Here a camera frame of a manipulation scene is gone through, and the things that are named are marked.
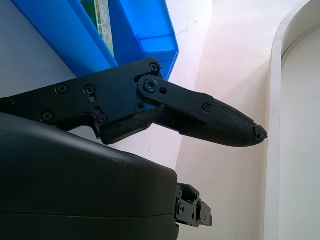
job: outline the black metal bracket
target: black metal bracket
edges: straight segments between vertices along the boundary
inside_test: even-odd
[[[163,80],[161,65],[146,59],[0,99],[0,112],[70,131],[89,126],[113,144],[152,123],[213,143],[248,147],[267,132],[212,96]]]
[[[210,207],[200,199],[200,193],[191,185],[178,183],[176,187],[175,219],[177,223],[198,228],[212,226]]]

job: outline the white wall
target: white wall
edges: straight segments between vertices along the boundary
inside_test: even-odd
[[[317,30],[282,68],[279,240],[320,239],[319,66]]]
[[[266,127],[266,79],[275,33],[298,0],[214,0],[195,90]],[[213,226],[180,227],[181,240],[263,239],[266,142],[231,148],[184,137],[178,180],[212,208]]]

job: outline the blue plastic bin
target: blue plastic bin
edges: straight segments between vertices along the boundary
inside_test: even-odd
[[[179,50],[165,0],[108,1],[114,57],[80,0],[12,1],[77,77],[155,58],[169,79]]]

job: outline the black cover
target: black cover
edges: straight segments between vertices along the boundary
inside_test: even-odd
[[[1,240],[175,240],[177,175],[0,113]]]
[[[181,135],[230,147],[249,147],[262,143],[267,131],[237,109],[213,99],[208,106],[207,124],[191,123]]]

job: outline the textured rubber fingertip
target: textured rubber fingertip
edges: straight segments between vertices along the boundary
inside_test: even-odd
[[[207,124],[192,123],[179,133],[230,147],[249,147],[262,143],[267,131],[235,108],[213,100]]]

